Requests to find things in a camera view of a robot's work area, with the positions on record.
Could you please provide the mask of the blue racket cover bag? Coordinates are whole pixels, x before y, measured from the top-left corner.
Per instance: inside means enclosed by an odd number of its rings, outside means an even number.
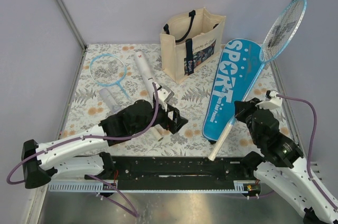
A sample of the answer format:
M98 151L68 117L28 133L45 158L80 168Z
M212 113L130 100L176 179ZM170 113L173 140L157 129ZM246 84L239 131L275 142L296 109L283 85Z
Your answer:
M246 39L233 39L223 48L217 65L202 135L212 144L234 115L234 101L242 101L262 63L260 46Z

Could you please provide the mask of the white shuttlecock tube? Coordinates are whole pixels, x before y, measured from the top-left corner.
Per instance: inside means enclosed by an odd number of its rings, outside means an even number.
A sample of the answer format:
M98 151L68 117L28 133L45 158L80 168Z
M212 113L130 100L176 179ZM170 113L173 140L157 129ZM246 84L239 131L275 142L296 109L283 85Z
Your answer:
M142 76L145 87L148 91L148 94L151 99L154 97L154 87L153 83L158 83L155 76L153 75L150 65L146 59L145 53L138 51L134 54L134 60L137 66L137 69Z

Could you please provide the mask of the clear plastic tube cap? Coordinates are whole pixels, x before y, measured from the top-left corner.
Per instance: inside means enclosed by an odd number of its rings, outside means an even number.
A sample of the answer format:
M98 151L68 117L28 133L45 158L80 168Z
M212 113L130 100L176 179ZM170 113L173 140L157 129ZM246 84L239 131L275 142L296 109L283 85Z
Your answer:
M116 102L113 95L107 88L102 88L99 90L99 95L103 99L104 103L107 105L112 114L116 114L122 110L121 106Z

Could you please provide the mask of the light blue racket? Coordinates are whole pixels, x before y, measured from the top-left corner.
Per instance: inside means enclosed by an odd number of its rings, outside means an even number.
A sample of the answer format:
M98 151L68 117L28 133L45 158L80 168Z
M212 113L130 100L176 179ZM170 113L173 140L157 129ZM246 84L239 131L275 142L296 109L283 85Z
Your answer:
M295 35L306 11L306 0L292 1L275 20L262 45L244 39L229 41L220 55L203 136L214 144L214 161L235 124L235 101L245 101L262 69L276 59Z
M126 73L127 68L123 61L113 54L105 53L98 55L89 63L90 77L97 85L101 86L101 89L118 86L125 97L132 102L129 94L121 85Z

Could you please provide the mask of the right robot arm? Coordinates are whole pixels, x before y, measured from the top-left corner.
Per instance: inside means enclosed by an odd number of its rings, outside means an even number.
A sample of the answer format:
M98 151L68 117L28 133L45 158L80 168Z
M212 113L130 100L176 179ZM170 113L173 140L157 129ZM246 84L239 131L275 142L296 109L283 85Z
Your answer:
M303 218L304 223L337 223L337 198L312 172L308 159L298 145L279 130L279 121L271 112L280 107L285 96L273 95L266 100L235 101L234 117L249 129L260 153L243 158L240 173L267 184L286 200Z

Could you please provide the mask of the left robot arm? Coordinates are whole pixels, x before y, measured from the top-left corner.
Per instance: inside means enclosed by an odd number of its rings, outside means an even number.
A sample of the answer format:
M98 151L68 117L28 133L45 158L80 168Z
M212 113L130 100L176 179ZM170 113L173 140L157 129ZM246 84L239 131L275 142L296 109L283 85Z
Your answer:
M69 158L128 141L156 125L175 134L187 123L188 119L171 105L163 108L154 102L138 100L73 137L41 144L28 140L22 149L25 188L35 189L49 183L61 172L56 165Z

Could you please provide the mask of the beige canvas tote bag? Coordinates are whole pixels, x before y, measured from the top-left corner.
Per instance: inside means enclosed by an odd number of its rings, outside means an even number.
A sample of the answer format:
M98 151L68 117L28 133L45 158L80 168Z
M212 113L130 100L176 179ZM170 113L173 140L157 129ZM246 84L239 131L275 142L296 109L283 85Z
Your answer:
M226 18L203 7L169 19L160 34L162 70L182 83L219 55Z

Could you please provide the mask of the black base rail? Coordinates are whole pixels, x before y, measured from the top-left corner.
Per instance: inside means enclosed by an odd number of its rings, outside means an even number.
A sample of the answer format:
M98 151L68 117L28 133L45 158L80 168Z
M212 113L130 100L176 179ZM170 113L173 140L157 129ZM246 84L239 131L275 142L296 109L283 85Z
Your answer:
M218 192L235 188L235 181L254 181L253 170L240 157L112 156L104 158L96 177L116 182L131 192Z

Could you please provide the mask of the aluminium frame post left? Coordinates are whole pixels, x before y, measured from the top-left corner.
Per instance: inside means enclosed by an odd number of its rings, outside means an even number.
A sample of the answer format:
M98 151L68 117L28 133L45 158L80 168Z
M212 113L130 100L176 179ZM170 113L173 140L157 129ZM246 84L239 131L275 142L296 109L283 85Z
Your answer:
M63 15L65 22L67 23L69 29L71 30L74 38L76 39L79 47L81 47L82 51L85 51L87 48L87 44L84 41L82 35L80 34L80 31L78 30L69 10L67 9L65 2L63 0L55 0L55 2Z

